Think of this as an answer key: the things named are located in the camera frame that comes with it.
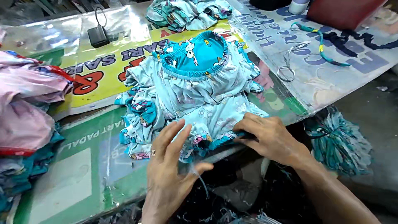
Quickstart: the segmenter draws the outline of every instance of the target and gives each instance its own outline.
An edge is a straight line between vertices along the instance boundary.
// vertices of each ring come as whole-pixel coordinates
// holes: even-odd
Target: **turquoise fabric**
[[[207,29],[231,13],[232,7],[225,0],[154,0],[146,18],[158,26],[182,32]]]
[[[306,133],[312,138],[315,159],[339,175],[368,173],[372,146],[359,127],[343,118],[334,106],[304,120]]]
[[[31,189],[31,180],[48,171],[48,166],[54,157],[54,145],[64,140],[58,133],[60,130],[58,123],[55,124],[55,128],[56,130],[50,142],[38,149],[33,155],[27,158],[10,158],[15,161],[15,164],[18,165],[20,169],[9,169],[0,173],[0,212],[11,208],[11,203],[8,202],[8,198]]]
[[[205,31],[179,43],[168,42],[139,66],[128,69],[125,85],[133,88],[115,100],[127,106],[126,128],[120,137],[121,143],[128,144],[128,154],[149,157],[150,144],[161,129],[184,118],[193,126],[180,161],[189,163],[194,155],[203,157],[242,135],[231,130],[246,112],[267,117],[247,100],[245,93],[261,92],[263,87],[252,80],[260,70],[248,61],[242,47],[242,43],[227,43],[219,34]],[[154,121],[140,125],[142,115],[131,109],[131,101],[152,102]]]

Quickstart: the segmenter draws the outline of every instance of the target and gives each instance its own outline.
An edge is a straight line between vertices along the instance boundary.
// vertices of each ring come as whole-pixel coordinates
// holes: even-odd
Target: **black charger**
[[[107,23],[105,13],[101,9],[103,15],[105,16],[105,25],[101,26],[100,22],[98,21],[98,17],[97,17],[98,9],[101,9],[101,8],[100,7],[96,8],[96,20],[97,20],[98,26],[87,30],[88,38],[90,39],[91,46],[93,46],[94,48],[99,48],[99,47],[102,47],[102,46],[110,43],[109,38],[106,35],[106,30],[104,28],[104,26],[106,26],[106,23]]]

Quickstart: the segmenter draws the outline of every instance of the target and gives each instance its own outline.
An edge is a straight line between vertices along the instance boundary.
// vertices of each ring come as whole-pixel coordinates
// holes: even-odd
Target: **left hand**
[[[189,194],[198,176],[193,173],[178,174],[178,158],[181,148],[188,138],[192,125],[188,124],[173,140],[185,125],[185,120],[172,122],[166,126],[153,141],[148,169],[148,193],[142,209],[143,224],[166,223]],[[198,163],[195,169],[201,175],[213,169],[210,163]]]

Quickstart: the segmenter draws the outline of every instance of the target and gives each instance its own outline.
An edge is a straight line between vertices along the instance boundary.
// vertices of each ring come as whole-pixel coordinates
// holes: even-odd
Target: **light blue cloth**
[[[146,18],[176,32],[207,29],[232,13],[225,0],[154,0]]]
[[[231,130],[246,112],[268,117],[245,95],[245,92],[261,92],[263,88],[252,80],[260,71],[247,61],[242,46],[205,31],[186,41],[168,42],[139,66],[129,68],[125,85],[134,87],[115,100],[115,104],[128,108],[123,117],[126,128],[121,131],[121,143],[129,144],[129,155],[148,158],[148,144],[157,133],[173,120],[184,118],[186,124],[193,126],[180,161],[191,162],[193,151],[205,156],[208,151],[243,135]],[[151,107],[140,107],[139,113],[131,109],[134,104],[149,105],[149,102]],[[143,118],[149,108],[155,108],[150,112],[155,118],[149,115]]]

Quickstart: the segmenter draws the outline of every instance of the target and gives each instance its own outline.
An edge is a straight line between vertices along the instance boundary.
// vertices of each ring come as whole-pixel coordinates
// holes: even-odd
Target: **table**
[[[346,69],[330,65],[316,54],[316,34],[292,33],[288,27],[300,20],[322,31],[331,28],[309,22],[302,15],[291,15],[286,8],[265,12],[248,5],[247,1],[229,2],[237,9],[234,15],[229,22],[219,21],[211,29],[232,40],[245,40],[246,51],[254,52],[249,53],[251,60],[255,63],[261,60],[270,67],[270,76],[262,77],[266,90],[258,95],[249,94],[248,99],[271,116],[281,117],[285,125],[314,114],[398,62],[398,57],[391,57],[397,54],[394,49],[376,53],[350,40],[360,60],[347,58],[325,43],[327,54],[353,64]],[[144,18],[148,5],[149,2],[145,2],[105,10],[105,28],[114,41],[99,49],[89,45],[86,32],[97,25],[93,12],[4,28],[8,33],[3,42],[5,48],[61,66],[69,74],[75,74],[80,87],[84,87],[51,110],[57,120],[85,113],[61,120],[67,123],[61,132],[66,140],[60,145],[49,172],[36,182],[32,191],[22,196],[15,223],[84,222],[145,196],[148,161],[134,161],[132,167],[132,161],[123,153],[125,146],[118,140],[118,133],[124,127],[120,116],[126,109],[109,105],[117,94],[126,91],[122,83],[125,69],[143,60],[164,39],[188,39],[200,33],[178,34],[150,25]],[[101,15],[99,20],[105,23]],[[295,51],[291,59],[292,68],[298,74],[296,80],[290,83],[279,80],[274,73],[284,65],[283,53],[295,42],[306,40],[312,43],[302,51]],[[99,111],[86,116],[87,111],[96,109]],[[234,146],[215,150],[207,160],[216,162],[241,149]]]

